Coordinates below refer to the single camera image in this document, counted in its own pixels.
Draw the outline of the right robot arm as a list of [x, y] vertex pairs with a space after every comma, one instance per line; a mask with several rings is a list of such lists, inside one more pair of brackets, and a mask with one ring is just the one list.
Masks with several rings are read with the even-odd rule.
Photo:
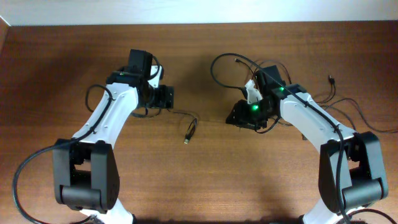
[[344, 223], [368, 212], [370, 205], [388, 196], [389, 187], [379, 138], [359, 133], [328, 114], [298, 84], [285, 82], [277, 66], [258, 68], [241, 91], [227, 124], [265, 134], [284, 119], [297, 128], [320, 154], [320, 200], [298, 223]]

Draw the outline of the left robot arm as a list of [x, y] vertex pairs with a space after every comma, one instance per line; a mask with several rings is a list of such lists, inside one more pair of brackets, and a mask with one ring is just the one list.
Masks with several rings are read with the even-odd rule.
[[135, 223], [118, 198], [120, 179], [114, 145], [138, 108], [169, 109], [174, 89], [161, 85], [164, 70], [151, 53], [132, 49], [126, 66], [106, 79], [104, 95], [88, 121], [71, 139], [58, 139], [53, 150], [57, 203], [98, 223]]

